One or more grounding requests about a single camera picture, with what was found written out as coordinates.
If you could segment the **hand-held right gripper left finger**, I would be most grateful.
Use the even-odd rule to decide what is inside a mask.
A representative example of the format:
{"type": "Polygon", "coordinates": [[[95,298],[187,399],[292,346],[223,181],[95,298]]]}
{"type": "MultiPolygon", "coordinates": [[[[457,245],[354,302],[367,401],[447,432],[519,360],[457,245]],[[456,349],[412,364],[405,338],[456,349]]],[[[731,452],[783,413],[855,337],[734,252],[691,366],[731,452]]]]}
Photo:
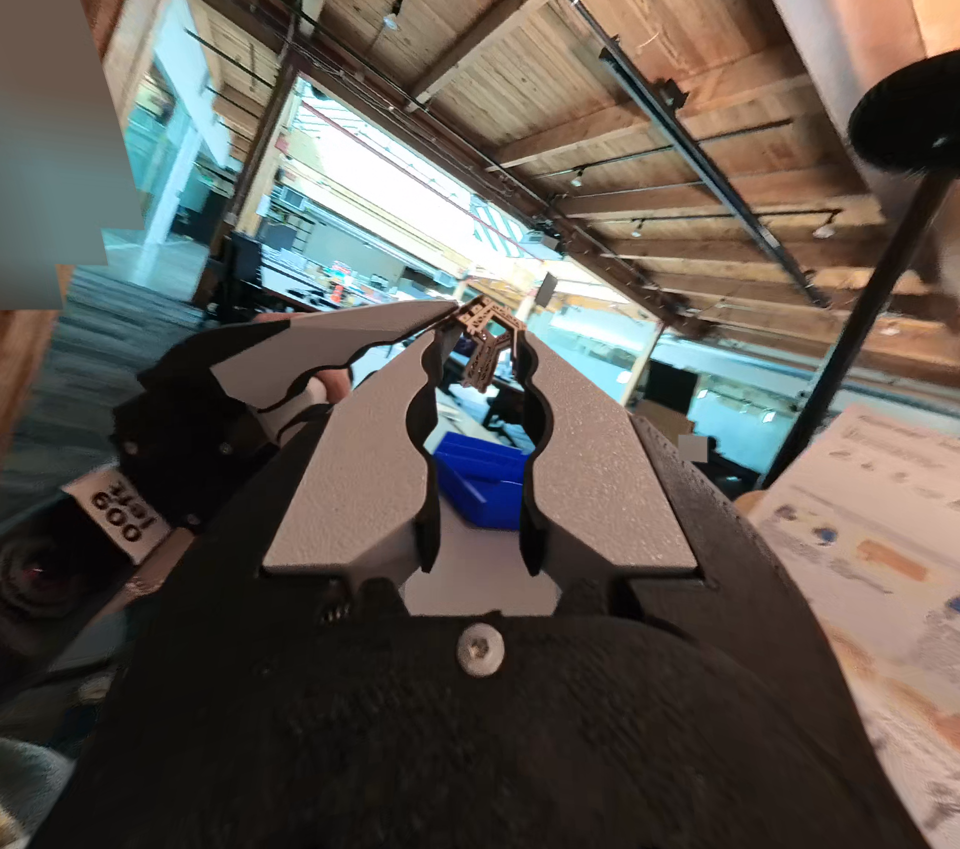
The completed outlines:
{"type": "Polygon", "coordinates": [[[430,328],[332,409],[262,562],[270,576],[341,579],[354,595],[430,573],[441,547],[426,440],[451,328],[430,328]]]}

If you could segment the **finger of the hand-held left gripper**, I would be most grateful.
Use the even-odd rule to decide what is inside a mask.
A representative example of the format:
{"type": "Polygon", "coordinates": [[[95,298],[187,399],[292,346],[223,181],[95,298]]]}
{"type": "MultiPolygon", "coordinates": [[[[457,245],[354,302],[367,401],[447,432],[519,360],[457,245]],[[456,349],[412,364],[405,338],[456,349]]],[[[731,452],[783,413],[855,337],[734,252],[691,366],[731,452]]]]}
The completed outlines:
{"type": "Polygon", "coordinates": [[[257,422],[268,443],[282,447],[305,425],[327,417],[334,408],[328,393],[297,393],[273,409],[258,409],[257,422]]]}
{"type": "Polygon", "coordinates": [[[455,301],[378,303],[298,316],[264,341],[212,367],[229,398],[257,411],[286,404],[318,371],[344,368],[366,351],[408,339],[442,322],[455,301]]]}

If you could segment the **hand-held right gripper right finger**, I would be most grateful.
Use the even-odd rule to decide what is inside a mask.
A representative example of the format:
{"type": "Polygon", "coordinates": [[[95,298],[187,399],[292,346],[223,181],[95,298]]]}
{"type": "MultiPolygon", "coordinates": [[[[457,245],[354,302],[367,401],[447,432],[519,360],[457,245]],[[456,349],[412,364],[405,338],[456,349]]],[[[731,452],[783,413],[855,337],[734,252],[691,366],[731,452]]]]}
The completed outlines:
{"type": "Polygon", "coordinates": [[[697,589],[697,558],[630,413],[544,341],[517,343],[524,468],[519,549],[554,590],[552,612],[577,586],[602,600],[642,601],[697,589]]]}

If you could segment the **wooden lattice arch piece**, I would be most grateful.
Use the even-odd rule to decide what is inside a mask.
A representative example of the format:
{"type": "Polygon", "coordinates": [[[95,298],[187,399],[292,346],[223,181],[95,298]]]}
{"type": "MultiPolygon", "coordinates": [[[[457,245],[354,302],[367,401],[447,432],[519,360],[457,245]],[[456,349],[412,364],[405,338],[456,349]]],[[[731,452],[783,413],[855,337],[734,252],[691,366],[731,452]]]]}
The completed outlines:
{"type": "Polygon", "coordinates": [[[525,323],[487,295],[461,305],[453,313],[453,319],[459,324],[462,336],[474,343],[462,386],[483,394],[494,379],[501,354],[517,351],[525,323]]]}

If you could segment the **person's left hand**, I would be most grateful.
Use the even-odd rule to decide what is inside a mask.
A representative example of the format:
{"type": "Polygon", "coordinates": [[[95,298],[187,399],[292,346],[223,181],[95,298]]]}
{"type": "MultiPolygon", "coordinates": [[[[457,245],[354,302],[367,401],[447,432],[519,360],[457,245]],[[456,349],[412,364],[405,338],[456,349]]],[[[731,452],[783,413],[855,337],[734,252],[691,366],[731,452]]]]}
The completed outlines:
{"type": "Polygon", "coordinates": [[[352,367],[325,368],[312,375],[306,393],[312,406],[336,406],[351,394],[353,388],[352,367]]]}

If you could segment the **black office chair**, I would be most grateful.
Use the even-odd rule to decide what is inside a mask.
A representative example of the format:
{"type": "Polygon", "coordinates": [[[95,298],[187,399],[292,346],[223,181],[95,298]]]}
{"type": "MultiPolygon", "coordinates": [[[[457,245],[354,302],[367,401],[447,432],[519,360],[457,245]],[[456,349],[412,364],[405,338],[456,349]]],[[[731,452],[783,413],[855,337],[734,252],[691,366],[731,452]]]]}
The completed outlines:
{"type": "Polygon", "coordinates": [[[263,301],[261,243],[234,231],[222,255],[221,279],[213,295],[213,318],[220,325],[251,321],[263,301]]]}

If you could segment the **black and beige board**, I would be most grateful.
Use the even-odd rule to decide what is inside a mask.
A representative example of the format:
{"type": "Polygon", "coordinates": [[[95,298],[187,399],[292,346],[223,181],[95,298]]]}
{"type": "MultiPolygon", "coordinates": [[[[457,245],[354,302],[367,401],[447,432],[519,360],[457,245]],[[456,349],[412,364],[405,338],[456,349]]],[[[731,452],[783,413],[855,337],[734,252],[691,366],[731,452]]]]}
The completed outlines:
{"type": "Polygon", "coordinates": [[[699,375],[651,359],[642,375],[638,398],[631,414],[647,421],[675,447],[682,435],[692,435],[690,405],[699,375]]]}

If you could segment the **blue plastic storage bin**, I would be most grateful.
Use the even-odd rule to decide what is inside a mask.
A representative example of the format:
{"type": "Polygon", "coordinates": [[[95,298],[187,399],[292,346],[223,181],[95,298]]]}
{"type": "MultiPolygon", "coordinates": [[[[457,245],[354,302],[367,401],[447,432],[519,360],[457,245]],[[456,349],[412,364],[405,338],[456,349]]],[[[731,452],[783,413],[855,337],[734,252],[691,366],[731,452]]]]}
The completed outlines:
{"type": "Polygon", "coordinates": [[[433,459],[439,491],[463,520],[481,530],[520,530],[527,453],[447,432],[433,459]]]}

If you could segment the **instruction sheet with yellow pictures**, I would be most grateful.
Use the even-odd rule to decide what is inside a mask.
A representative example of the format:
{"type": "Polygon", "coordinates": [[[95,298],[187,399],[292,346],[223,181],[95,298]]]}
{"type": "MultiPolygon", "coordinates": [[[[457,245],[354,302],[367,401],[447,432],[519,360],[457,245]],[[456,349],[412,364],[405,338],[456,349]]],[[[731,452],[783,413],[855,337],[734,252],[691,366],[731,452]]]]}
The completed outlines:
{"type": "Polygon", "coordinates": [[[850,406],[750,520],[817,616],[931,847],[959,846],[959,444],[850,406]]]}

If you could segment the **black stand pole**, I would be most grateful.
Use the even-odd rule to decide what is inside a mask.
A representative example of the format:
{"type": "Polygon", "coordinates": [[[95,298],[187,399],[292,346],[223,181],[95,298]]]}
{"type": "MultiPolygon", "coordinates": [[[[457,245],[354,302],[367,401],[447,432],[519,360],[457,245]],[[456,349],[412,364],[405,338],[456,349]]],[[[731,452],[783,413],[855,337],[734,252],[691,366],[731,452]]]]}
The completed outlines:
{"type": "Polygon", "coordinates": [[[766,490],[824,420],[897,282],[919,251],[958,180],[959,52],[911,63],[869,89],[847,123],[854,153],[868,165],[918,177],[918,188],[861,291],[774,460],[755,484],[766,490]]]}

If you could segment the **black ceiling track rail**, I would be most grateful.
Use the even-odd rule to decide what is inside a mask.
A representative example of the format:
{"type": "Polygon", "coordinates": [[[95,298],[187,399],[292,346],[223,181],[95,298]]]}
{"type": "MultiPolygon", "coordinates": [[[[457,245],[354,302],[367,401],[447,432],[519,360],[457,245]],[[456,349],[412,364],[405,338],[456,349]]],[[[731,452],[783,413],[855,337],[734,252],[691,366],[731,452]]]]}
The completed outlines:
{"type": "Polygon", "coordinates": [[[738,219],[755,246],[787,276],[793,288],[816,308],[827,309],[829,301],[824,293],[813,284],[786,245],[762,222],[727,175],[678,121],[662,92],[629,60],[618,40],[604,36],[601,43],[603,48],[599,53],[599,61],[609,70],[630,101],[665,136],[669,147],[681,156],[720,204],[738,219]]]}

